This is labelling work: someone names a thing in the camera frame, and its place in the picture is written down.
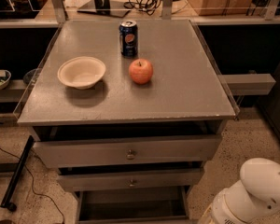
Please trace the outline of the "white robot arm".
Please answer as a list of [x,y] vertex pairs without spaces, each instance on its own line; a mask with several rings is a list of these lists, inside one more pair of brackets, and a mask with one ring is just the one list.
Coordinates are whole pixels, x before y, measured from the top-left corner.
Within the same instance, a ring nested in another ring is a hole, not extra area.
[[253,158],[240,168],[240,179],[216,195],[198,224],[250,224],[280,211],[280,164]]

